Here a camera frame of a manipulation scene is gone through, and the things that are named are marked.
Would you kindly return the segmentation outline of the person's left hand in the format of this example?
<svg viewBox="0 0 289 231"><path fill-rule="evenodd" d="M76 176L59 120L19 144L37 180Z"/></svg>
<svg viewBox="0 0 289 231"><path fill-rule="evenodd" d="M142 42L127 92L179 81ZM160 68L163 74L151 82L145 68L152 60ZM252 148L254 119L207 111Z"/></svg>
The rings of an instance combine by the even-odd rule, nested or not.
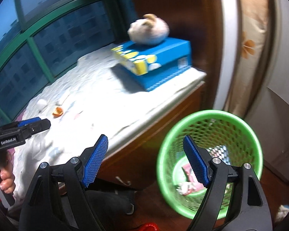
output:
<svg viewBox="0 0 289 231"><path fill-rule="evenodd" d="M5 167L1 167L0 177L2 182L0 183L0 188L7 194L11 194L15 190L15 176L13 174L13 165L8 164Z"/></svg>

